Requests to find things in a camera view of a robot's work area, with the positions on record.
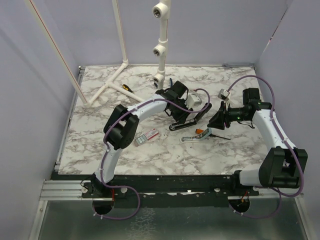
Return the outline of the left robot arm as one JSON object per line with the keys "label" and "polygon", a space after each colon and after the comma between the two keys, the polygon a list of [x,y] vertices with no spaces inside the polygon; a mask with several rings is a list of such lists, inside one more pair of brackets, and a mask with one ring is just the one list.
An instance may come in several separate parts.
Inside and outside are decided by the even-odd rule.
{"label": "left robot arm", "polygon": [[115,107],[103,128],[105,153],[94,173],[97,181],[93,191],[97,196],[103,198],[110,193],[108,182],[114,178],[120,154],[134,140],[140,122],[166,110],[170,111],[169,116],[177,122],[186,120],[189,113],[185,111],[188,108],[182,96],[188,92],[189,89],[183,83],[176,81],[172,87],[157,90],[139,104],[129,107],[119,104]]}

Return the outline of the black stapler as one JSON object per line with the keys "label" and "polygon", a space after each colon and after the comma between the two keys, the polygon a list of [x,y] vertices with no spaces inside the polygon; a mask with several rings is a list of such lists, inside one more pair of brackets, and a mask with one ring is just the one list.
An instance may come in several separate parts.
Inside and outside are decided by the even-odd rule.
{"label": "black stapler", "polygon": [[170,131],[177,131],[184,128],[188,128],[194,126],[198,123],[198,121],[212,108],[211,103],[206,103],[204,107],[201,109],[202,111],[199,112],[194,118],[186,120],[184,123],[176,122],[169,126]]}

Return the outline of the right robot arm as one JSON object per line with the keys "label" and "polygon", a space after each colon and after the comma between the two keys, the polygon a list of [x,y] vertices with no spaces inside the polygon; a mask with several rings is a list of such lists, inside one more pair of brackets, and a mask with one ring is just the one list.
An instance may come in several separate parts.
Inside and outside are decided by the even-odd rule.
{"label": "right robot arm", "polygon": [[261,101],[258,88],[243,90],[243,107],[230,107],[230,96],[227,90],[220,90],[220,108],[209,120],[207,127],[224,130],[229,128],[232,122],[250,121],[259,130],[268,151],[259,168],[236,172],[238,178],[230,182],[230,191],[240,196],[247,191],[248,186],[299,188],[308,154],[287,139],[278,125],[272,104]]}

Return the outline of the red white staple box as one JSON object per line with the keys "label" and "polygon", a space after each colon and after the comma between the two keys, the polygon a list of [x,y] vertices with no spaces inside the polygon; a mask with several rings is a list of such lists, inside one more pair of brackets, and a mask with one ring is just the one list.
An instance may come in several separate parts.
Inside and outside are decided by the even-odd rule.
{"label": "red white staple box", "polygon": [[157,136],[158,134],[159,134],[158,130],[156,128],[153,128],[150,131],[137,137],[134,140],[134,145],[136,147],[141,146],[141,145],[145,144],[146,142],[148,142],[149,140],[151,140],[152,138],[154,138],[155,136]]}

